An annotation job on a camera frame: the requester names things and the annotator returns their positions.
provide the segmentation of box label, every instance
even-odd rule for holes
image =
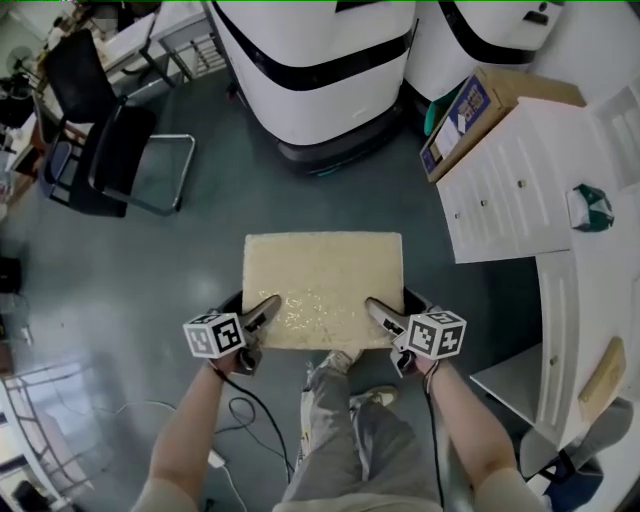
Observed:
[[[427,173],[431,174],[443,158],[447,158],[460,138],[469,131],[476,120],[487,109],[491,99],[480,84],[477,76],[472,76],[465,84],[447,112],[434,142],[422,151],[422,160]]]

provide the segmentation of floor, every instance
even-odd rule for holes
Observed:
[[[18,372],[67,365],[75,376],[33,388],[39,411],[58,422],[93,483],[78,502],[88,510],[127,510],[144,482],[150,450],[170,412],[127,402],[177,404],[199,362],[186,348],[182,323],[221,303],[242,283],[244,237],[287,231],[395,231],[403,236],[405,283],[468,321],[456,365],[470,374],[540,339],[533,260],[454,264],[437,190],[428,184],[409,131],[368,158],[323,178],[287,170],[238,101],[226,99],[225,72],[152,102],[157,131],[188,132],[198,141],[183,209],[159,218],[130,208],[124,219],[87,217],[43,201],[34,188],[0,231],[3,256],[23,262],[26,301],[14,318],[28,322],[33,344],[13,341]],[[185,148],[153,147],[136,187],[168,201]],[[246,381],[271,408],[293,459],[299,436],[299,390],[307,362],[320,353],[272,351]],[[353,391],[395,383],[394,410],[430,446],[426,405],[416,381],[402,382],[386,351],[367,353],[353,371]],[[225,398],[235,393],[225,392]],[[495,404],[512,432],[521,425]],[[220,426],[233,424],[226,406]],[[264,415],[253,427],[276,446]],[[271,510],[285,488],[277,457],[242,431],[221,434],[249,510]],[[220,471],[211,470],[203,499],[238,510]]]

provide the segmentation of black cable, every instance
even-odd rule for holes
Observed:
[[[249,407],[249,409],[251,410],[251,416],[247,421],[243,421],[241,419],[240,413],[236,412],[236,410],[234,409],[233,404],[235,402],[245,403]],[[292,472],[295,471],[293,469],[293,466],[289,463],[289,461],[287,459],[285,459],[285,457],[284,457],[284,455],[282,453],[280,453],[280,452],[274,450],[273,448],[270,448],[266,444],[264,444],[249,429],[249,427],[251,425],[253,425],[255,423],[255,421],[256,421],[256,408],[254,407],[253,402],[251,400],[249,400],[247,398],[244,398],[242,396],[236,396],[236,397],[232,398],[231,400],[229,400],[229,402],[227,403],[227,407],[229,408],[229,413],[231,414],[233,419],[238,422],[238,425],[235,425],[235,426],[232,426],[232,427],[225,427],[225,428],[221,428],[220,430],[216,430],[215,435],[224,434],[225,432],[233,432],[234,430],[244,430],[247,434],[249,434],[253,438],[253,440],[256,443],[258,443],[260,446],[262,446],[265,450],[268,450],[271,453],[273,453],[274,455],[277,455],[278,457],[283,459],[287,463],[287,466],[289,467],[289,469]]]
[[[438,366],[438,362],[434,363],[429,371],[424,374],[424,377],[422,378],[422,391],[424,392],[424,398],[429,406],[429,415],[431,416],[431,436],[433,439],[433,454],[436,462],[436,480],[438,482],[438,493],[440,494],[440,507],[444,510],[444,493],[442,492],[442,481],[440,480],[440,459],[438,457],[438,436],[436,435],[436,415],[433,402],[431,400],[431,392],[428,387],[431,378],[438,370]]]
[[[216,375],[218,377],[220,377],[224,382],[229,384],[232,388],[237,389],[241,393],[244,393],[245,395],[253,398],[258,403],[258,405],[260,407],[262,407],[262,410],[266,413],[267,417],[269,418],[269,421],[271,422],[271,425],[273,425],[273,429],[276,431],[276,434],[278,435],[278,440],[280,441],[280,446],[282,447],[282,458],[284,460],[284,470],[285,470],[285,473],[287,474],[287,483],[291,483],[291,473],[289,473],[289,468],[291,467],[291,464],[289,464],[289,457],[287,456],[287,447],[284,444],[284,439],[282,437],[282,432],[280,432],[280,429],[278,428],[278,424],[276,423],[276,420],[274,420],[273,416],[271,415],[271,411],[269,411],[269,409],[267,408],[266,405],[264,405],[262,400],[260,400],[251,391],[249,391],[248,389],[244,389],[242,386],[238,386],[238,384],[236,384],[235,382],[230,380],[222,371],[218,370],[218,368],[216,368],[216,366],[213,364],[213,362],[209,361],[209,364],[210,364],[211,368],[213,369],[213,371],[216,372]]]

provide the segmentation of hand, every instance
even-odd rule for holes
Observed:
[[[416,354],[416,366],[423,374],[426,374],[436,362],[433,359],[429,359]]]
[[[237,355],[238,351],[235,351],[221,357],[220,359],[211,359],[211,362],[218,370],[228,376],[236,369]]]

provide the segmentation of cream colored block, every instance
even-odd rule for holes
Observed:
[[[403,286],[397,233],[282,233],[245,241],[243,310],[282,297],[264,347],[387,348],[391,340],[369,317],[365,300],[402,311]]]

